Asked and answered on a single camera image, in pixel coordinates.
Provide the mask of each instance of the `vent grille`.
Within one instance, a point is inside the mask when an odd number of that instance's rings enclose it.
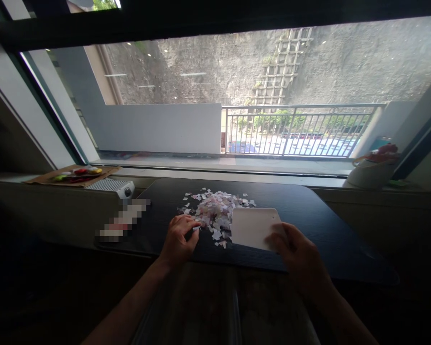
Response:
[[[95,189],[95,190],[104,190],[104,191],[117,191],[121,189],[121,187],[127,184],[128,181],[120,181],[120,180],[112,180],[109,178],[105,178],[99,182],[96,182],[86,189]]]

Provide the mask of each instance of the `white card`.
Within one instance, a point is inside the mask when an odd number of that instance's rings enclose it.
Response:
[[[275,208],[236,208],[230,226],[233,243],[275,252],[271,243],[265,242],[265,237],[277,232],[286,238],[282,227],[273,228],[281,223]]]

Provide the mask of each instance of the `left hand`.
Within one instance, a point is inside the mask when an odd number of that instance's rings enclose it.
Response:
[[[165,263],[171,269],[185,263],[195,250],[200,232],[195,230],[188,241],[185,240],[185,234],[200,225],[190,215],[175,216],[169,223],[168,234],[157,261]]]

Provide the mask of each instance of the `balcony floor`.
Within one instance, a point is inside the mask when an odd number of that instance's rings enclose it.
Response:
[[[130,153],[100,151],[95,164],[118,164],[192,169],[262,171],[275,173],[307,173],[319,175],[348,175],[352,164],[348,161],[310,161],[265,159],[259,157],[184,157],[160,153]]]

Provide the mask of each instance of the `table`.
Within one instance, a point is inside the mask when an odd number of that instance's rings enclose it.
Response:
[[[388,262],[340,219],[311,189],[300,185],[262,184],[232,181],[163,178],[156,180],[139,198],[150,199],[151,205],[119,242],[102,242],[100,249],[121,253],[159,255],[169,221],[178,214],[177,208],[190,202],[196,208],[200,203],[185,193],[202,193],[205,187],[212,192],[233,195],[248,194],[257,207],[273,207],[281,220],[296,225],[317,246],[332,278],[394,285],[398,276]],[[286,271],[278,254],[232,244],[227,249],[214,245],[208,230],[200,232],[192,261],[269,271]]]

